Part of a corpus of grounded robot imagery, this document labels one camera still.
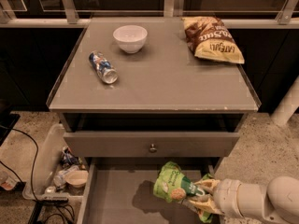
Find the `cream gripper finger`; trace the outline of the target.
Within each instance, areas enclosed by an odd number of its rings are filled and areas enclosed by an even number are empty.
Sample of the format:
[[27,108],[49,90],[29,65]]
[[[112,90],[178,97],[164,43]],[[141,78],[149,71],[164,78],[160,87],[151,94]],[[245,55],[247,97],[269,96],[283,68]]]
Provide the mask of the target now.
[[216,205],[216,203],[212,200],[208,200],[206,202],[196,202],[196,201],[190,200],[190,203],[202,211],[205,211],[205,212],[208,212],[211,214],[222,215],[222,211]]
[[206,179],[195,182],[195,185],[207,191],[208,193],[213,194],[219,183],[220,180],[217,179]]

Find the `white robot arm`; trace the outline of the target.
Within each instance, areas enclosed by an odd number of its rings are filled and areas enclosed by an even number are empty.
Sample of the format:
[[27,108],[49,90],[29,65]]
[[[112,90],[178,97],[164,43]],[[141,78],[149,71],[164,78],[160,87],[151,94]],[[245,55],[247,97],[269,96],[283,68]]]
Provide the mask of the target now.
[[208,179],[197,186],[209,191],[188,201],[196,208],[229,218],[254,218],[263,224],[299,224],[299,180],[279,176],[266,186],[239,180]]

